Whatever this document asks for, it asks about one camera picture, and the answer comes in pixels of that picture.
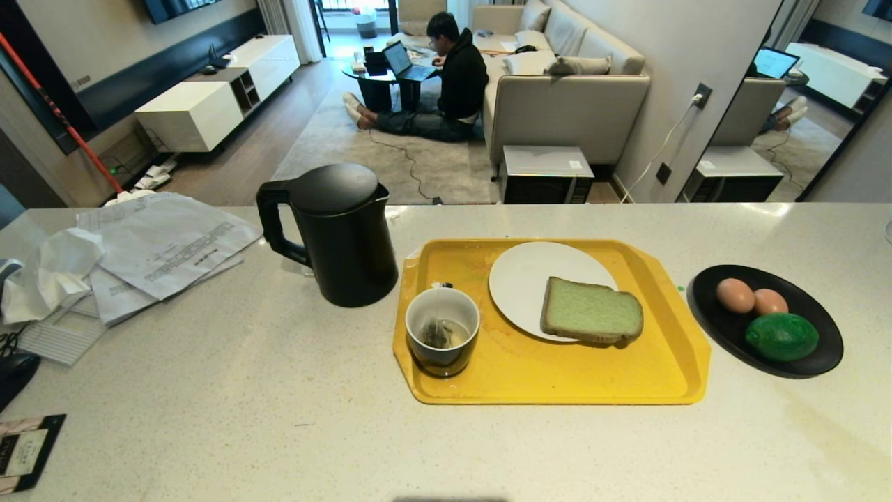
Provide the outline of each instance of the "kettle handle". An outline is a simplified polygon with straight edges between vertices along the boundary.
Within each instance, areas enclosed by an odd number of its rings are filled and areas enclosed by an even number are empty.
[[[257,190],[257,209],[260,212],[260,225],[263,227],[263,238],[273,251],[299,264],[310,264],[307,248],[285,238],[282,231],[282,220],[279,218],[278,206],[290,205],[291,195],[285,186],[287,181],[270,181],[260,185]]]

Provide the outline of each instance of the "microwave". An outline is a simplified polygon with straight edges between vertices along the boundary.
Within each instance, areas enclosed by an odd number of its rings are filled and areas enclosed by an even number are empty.
[[[595,177],[575,146],[505,146],[499,165],[504,204],[584,204]]]
[[[749,146],[710,146],[676,202],[764,202],[783,177]]]

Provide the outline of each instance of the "countertop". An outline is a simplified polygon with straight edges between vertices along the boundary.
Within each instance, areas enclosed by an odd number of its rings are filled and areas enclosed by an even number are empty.
[[[255,208],[227,209],[257,222]],[[73,226],[31,210],[23,258]],[[398,290],[359,309],[262,241],[245,262],[44,362],[0,421],[68,414],[39,484],[4,500],[890,500],[888,205],[392,206],[398,259],[432,238],[615,238],[676,284],[714,264],[796,283],[846,343],[832,372],[713,347],[690,406],[427,406],[393,357]],[[283,211],[286,232],[296,238]]]

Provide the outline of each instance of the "booklet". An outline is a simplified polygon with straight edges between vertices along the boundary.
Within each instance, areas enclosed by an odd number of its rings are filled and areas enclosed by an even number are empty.
[[[63,422],[53,414],[0,423],[0,495],[34,488]]]

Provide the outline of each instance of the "lime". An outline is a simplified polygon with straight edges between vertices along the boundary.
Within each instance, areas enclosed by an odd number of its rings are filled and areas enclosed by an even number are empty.
[[[758,317],[747,326],[746,338],[765,359],[782,363],[802,359],[818,347],[818,330],[805,317],[796,314]]]

